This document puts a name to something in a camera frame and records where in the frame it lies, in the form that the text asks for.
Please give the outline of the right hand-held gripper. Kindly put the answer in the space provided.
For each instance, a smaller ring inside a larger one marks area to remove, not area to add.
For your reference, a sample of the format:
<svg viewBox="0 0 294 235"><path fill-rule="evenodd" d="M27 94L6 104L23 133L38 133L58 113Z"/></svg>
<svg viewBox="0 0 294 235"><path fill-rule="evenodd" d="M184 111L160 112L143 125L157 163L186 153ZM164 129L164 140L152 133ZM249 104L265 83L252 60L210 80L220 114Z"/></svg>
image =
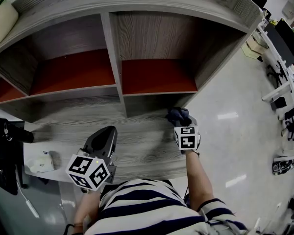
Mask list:
<svg viewBox="0 0 294 235"><path fill-rule="evenodd" d="M184 154L186 151L193 151L199 154L201 136L197 120L192 116L189 116L188 119L187 123L191 122L188 126L182 126L179 123L177 127L174 127L174 141L181 154Z"/></svg>

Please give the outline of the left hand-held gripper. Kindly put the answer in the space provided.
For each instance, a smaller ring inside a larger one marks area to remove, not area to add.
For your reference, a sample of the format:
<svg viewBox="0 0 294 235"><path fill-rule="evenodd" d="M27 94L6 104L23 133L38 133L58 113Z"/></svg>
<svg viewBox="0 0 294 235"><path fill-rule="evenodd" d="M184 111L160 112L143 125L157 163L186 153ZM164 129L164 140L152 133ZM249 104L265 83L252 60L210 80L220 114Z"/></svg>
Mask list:
<svg viewBox="0 0 294 235"><path fill-rule="evenodd" d="M66 174L82 190L98 190L104 183L113 183L116 166L112 156L116 149L118 132L107 126L93 133L77 154L73 154Z"/></svg>

